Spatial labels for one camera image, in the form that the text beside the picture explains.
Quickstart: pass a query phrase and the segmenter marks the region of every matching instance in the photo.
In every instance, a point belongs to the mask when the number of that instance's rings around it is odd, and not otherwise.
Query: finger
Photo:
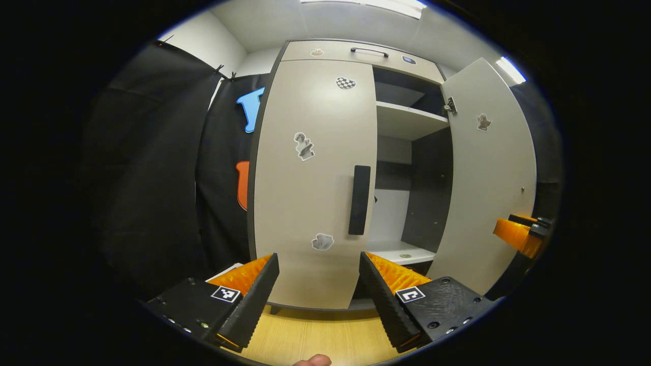
[[[307,361],[311,362],[314,366],[330,366],[332,365],[332,360],[330,357],[324,354],[315,354]]]
[[[295,363],[293,366],[314,366],[314,364],[311,363],[310,361],[305,361],[304,359],[302,359],[301,361]]]

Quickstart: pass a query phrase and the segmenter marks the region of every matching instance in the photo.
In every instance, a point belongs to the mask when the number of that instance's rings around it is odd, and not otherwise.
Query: door hinge
[[[452,99],[452,97],[448,98],[448,103],[443,106],[442,114],[448,117],[449,112],[452,112],[453,115],[456,114],[456,106],[454,105],[454,99]]]

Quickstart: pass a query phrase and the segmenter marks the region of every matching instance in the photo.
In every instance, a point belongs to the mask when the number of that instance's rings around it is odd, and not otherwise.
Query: white shelf
[[[400,241],[368,242],[367,251],[401,266],[428,262],[434,260],[434,255],[436,255],[429,250]],[[403,258],[401,255],[411,255],[411,257]]]
[[[397,104],[376,102],[378,135],[413,141],[450,126],[447,118]]]

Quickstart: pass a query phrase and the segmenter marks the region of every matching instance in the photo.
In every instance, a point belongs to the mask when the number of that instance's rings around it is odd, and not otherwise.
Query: drawer
[[[322,53],[313,53],[321,49]],[[415,62],[403,60],[403,56]],[[338,40],[298,40],[290,42],[283,54],[282,61],[289,60],[340,60],[367,63],[380,68],[396,70],[436,84],[443,83],[443,76],[436,65],[418,56],[395,49]]]

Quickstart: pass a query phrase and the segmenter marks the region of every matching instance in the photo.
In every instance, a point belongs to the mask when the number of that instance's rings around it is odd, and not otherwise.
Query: black door handle
[[[355,165],[353,198],[350,205],[350,222],[348,224],[348,234],[350,235],[364,235],[369,190],[370,167],[367,165]]]
[[[364,51],[371,51],[371,52],[381,53],[381,54],[384,55],[384,57],[389,57],[389,54],[388,54],[388,53],[386,53],[386,52],[382,52],[382,51],[378,51],[378,50],[376,50],[376,49],[368,49],[368,48],[357,48],[357,47],[353,47],[353,48],[350,49],[350,51],[351,51],[351,52],[355,52],[355,51],[357,51],[358,49],[362,49],[362,50],[364,50]]]

